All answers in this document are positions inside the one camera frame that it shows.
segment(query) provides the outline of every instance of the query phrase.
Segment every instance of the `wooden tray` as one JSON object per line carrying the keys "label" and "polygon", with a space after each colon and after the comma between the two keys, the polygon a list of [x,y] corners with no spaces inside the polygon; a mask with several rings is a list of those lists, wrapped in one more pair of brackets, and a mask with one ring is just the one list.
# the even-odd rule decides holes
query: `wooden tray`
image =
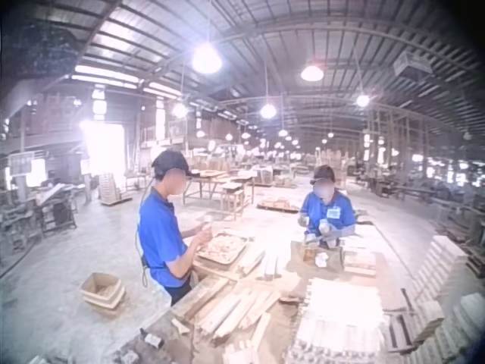
{"label": "wooden tray", "polygon": [[[231,238],[234,240],[234,243],[227,244],[228,251],[226,252],[225,256],[218,256],[216,253],[208,250],[208,248],[213,244],[214,240],[224,238],[226,238],[226,240],[230,240]],[[249,239],[246,237],[232,234],[229,231],[221,231],[220,233],[215,235],[215,237],[212,239],[211,242],[209,242],[207,246],[197,252],[197,256],[222,265],[229,265],[232,264],[239,256],[239,254],[244,250],[248,241]]]}

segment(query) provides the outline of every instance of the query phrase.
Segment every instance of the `workshop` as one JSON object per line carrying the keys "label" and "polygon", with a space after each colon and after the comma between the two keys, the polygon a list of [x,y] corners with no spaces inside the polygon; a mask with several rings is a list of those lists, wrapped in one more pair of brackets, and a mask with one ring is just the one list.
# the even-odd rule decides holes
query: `workshop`
{"label": "workshop", "polygon": [[469,4],[2,2],[0,363],[483,363]]}

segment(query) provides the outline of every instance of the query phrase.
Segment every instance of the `ceiling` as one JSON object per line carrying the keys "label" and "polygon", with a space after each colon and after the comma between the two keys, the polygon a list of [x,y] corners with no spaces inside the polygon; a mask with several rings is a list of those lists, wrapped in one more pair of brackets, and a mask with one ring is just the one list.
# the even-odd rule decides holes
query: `ceiling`
{"label": "ceiling", "polygon": [[[468,130],[485,137],[484,66],[453,21],[432,0],[52,0],[36,1],[36,17],[69,29],[79,63],[107,67],[210,96],[260,126],[321,138],[330,128],[361,132],[372,108],[430,123],[430,132]],[[208,35],[223,58],[213,75],[192,70],[193,49]],[[432,76],[414,82],[394,74],[409,50],[426,57]],[[324,79],[299,74],[319,61]],[[259,120],[268,93],[272,121]]]}

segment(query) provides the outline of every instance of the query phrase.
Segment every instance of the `cardboard box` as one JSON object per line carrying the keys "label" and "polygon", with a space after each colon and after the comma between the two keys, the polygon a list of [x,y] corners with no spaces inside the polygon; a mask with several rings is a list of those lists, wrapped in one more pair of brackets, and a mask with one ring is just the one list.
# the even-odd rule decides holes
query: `cardboard box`
{"label": "cardboard box", "polygon": [[114,310],[125,294],[121,279],[106,273],[92,273],[81,286],[83,299],[90,305]]}

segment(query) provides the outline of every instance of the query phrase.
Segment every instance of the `id badge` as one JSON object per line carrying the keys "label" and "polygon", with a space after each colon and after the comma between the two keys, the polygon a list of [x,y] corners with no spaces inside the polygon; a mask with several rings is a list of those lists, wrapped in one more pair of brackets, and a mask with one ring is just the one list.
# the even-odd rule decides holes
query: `id badge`
{"label": "id badge", "polygon": [[340,218],[340,207],[333,207],[327,210],[327,218]]}

